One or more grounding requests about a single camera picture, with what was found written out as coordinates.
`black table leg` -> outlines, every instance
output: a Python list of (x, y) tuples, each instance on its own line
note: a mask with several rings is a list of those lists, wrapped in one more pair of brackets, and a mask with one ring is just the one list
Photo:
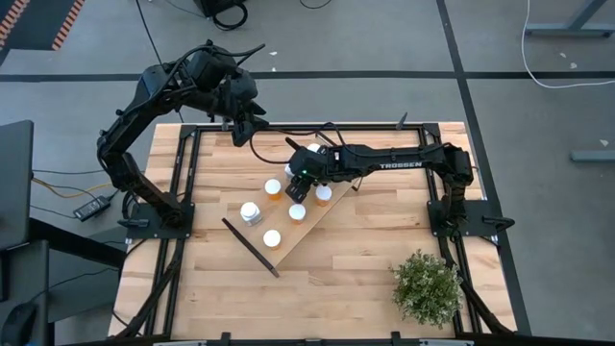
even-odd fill
[(30, 232), (33, 239), (44, 239), (49, 247), (66, 254), (79, 256), (85, 260), (93, 260), (102, 264), (121, 268), (126, 253), (114, 247), (101, 244), (96, 240), (59, 229), (46, 222), (30, 218)]

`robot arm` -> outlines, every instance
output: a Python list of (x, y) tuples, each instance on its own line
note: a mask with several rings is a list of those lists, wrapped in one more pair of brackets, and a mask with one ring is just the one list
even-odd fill
[(98, 161), (113, 185), (143, 198), (156, 209), (165, 226), (182, 225), (182, 209), (176, 197), (145, 178), (126, 150), (157, 116), (182, 106), (233, 121), (235, 146), (242, 146), (255, 131), (266, 128), (268, 123), (255, 116), (265, 114), (253, 101), (258, 95), (256, 83), (248, 71), (237, 66), (233, 56), (236, 54), (208, 41), (175, 62), (148, 67), (137, 83), (131, 104), (116, 112), (115, 122), (98, 138)]
[(451, 144), (390, 149), (343, 144), (314, 153), (290, 138), (286, 142), (296, 151), (289, 163), (295, 176), (285, 192), (297, 203), (312, 185), (350, 182), (379, 170), (429, 168), (444, 182), (444, 222), (455, 227), (466, 218), (465, 188), (474, 180), (470, 155)]

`desk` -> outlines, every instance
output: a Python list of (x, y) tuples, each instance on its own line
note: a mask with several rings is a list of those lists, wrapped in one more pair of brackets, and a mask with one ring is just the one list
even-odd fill
[[(463, 123), (439, 123), (439, 128), (443, 142), (471, 151)], [(159, 124), (154, 134), (145, 174), (162, 190), (170, 186), (180, 129), (179, 124)], [(342, 133), (348, 143), (374, 148), (419, 144), (418, 135), (409, 131)], [(337, 141), (335, 133), (325, 134)], [(306, 146), (314, 141), (293, 138)], [(279, 133), (258, 133), (255, 148), (267, 159), (287, 160), (292, 149), (283, 139)], [(183, 167), (188, 166), (191, 140)], [(246, 191), (261, 189), (281, 169), (259, 161), (248, 145), (233, 147), (230, 133), (202, 133), (192, 197), (193, 234), (184, 250), (172, 339), (219, 339), (222, 332), (231, 332), (233, 339), (388, 338), (392, 331), (404, 338), (454, 336), (453, 326), (438, 330), (402, 321), (391, 303), (391, 265), (417, 249), (439, 256), (426, 208), (430, 197), (425, 170), (381, 171), (365, 178), (360, 191), (349, 190), (279, 264), (276, 279), (221, 219), (238, 212)], [(186, 175), (183, 171), (179, 191)], [(439, 179), (436, 185), (441, 196)], [(466, 197), (481, 196), (477, 177)], [(478, 237), (464, 240), (477, 293), (514, 330), (497, 249)], [(158, 249), (159, 240), (150, 239), (127, 258), (115, 303), (121, 318), (133, 317), (149, 294)], [(165, 304), (163, 296), (159, 311)], [(162, 317), (159, 312), (155, 333), (161, 332)], [(462, 320), (464, 330), (470, 331), (465, 309)], [(110, 334), (121, 329), (119, 322), (111, 321)]]

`green plant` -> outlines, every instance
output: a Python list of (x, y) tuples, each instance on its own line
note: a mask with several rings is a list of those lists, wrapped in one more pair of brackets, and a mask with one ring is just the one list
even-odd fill
[(404, 319), (414, 317), (420, 324), (442, 329), (461, 309), (461, 289), (457, 268), (446, 266), (444, 259), (418, 250), (398, 269), (391, 269), (398, 281), (393, 303)]

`power adapter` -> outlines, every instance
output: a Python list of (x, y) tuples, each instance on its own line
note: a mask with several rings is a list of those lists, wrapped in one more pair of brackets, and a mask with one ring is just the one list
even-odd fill
[(111, 201), (105, 196), (98, 196), (73, 211), (81, 222), (106, 210), (111, 205)]

